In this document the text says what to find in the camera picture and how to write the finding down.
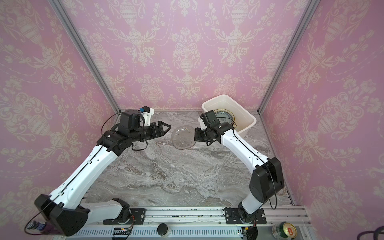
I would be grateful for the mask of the small clear glass dish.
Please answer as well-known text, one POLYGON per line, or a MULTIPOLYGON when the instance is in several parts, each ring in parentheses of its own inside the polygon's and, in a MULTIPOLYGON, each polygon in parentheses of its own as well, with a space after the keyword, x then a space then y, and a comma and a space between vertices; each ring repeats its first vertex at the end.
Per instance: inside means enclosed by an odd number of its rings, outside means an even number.
POLYGON ((237 124, 235 123, 235 116, 232 112, 225 109, 218 109, 215 110, 214 113, 220 123, 229 123, 233 127, 237 127, 237 124))

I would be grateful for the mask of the clear glass oval plate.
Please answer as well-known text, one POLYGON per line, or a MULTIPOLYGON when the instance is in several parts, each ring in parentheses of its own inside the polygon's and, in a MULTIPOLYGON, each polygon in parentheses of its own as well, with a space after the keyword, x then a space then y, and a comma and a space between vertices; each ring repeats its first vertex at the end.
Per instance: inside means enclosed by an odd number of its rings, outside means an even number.
POLYGON ((195 128, 192 126, 177 127, 172 132, 172 144, 178 150, 186 150, 196 144, 194 140, 195 128))

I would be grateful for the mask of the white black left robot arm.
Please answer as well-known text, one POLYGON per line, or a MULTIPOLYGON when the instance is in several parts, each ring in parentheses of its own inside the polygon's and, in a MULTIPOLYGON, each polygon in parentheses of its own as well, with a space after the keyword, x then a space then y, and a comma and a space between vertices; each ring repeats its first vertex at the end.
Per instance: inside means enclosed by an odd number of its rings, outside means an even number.
POLYGON ((88 224, 105 220, 125 224, 134 219, 130 205, 119 198, 95 204, 83 204, 82 200, 101 173, 127 148, 135 152, 135 142, 148 143, 169 132, 171 125, 151 121, 153 114, 147 106, 121 112, 119 123, 102 133, 81 165, 49 195, 36 198, 35 206, 47 222, 43 235, 70 237, 88 224))

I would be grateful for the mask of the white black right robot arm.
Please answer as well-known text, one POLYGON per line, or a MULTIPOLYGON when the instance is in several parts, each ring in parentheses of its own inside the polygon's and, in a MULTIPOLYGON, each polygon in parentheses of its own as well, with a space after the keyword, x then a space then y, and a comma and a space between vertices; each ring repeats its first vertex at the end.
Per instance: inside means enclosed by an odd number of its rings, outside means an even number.
POLYGON ((220 122, 214 111, 208 111, 199 117, 200 127, 195 128, 194 140, 206 143, 219 143, 238 157, 252 174, 250 193, 238 205, 241 220, 249 223, 256 212, 271 197, 285 187, 282 164, 276 157, 269 158, 246 142, 235 130, 234 124, 220 122))

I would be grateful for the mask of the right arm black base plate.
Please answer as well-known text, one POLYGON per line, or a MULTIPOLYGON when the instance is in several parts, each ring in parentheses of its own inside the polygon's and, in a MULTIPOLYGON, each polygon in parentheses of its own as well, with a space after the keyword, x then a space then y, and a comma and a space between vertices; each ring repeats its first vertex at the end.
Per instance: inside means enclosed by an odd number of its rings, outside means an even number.
POLYGON ((225 207, 223 215, 227 225, 265 225, 267 223, 266 215, 263 209, 258 209, 252 214, 248 214, 245 210, 239 208, 225 207))

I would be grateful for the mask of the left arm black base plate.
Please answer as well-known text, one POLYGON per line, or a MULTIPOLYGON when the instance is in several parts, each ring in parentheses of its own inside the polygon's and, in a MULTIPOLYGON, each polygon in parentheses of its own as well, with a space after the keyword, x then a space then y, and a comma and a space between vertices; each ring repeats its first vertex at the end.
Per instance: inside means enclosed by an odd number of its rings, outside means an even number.
POLYGON ((108 219, 104 220, 104 225, 143 225, 146 217, 145 208, 133 208, 130 209, 130 213, 127 217, 122 219, 108 219))

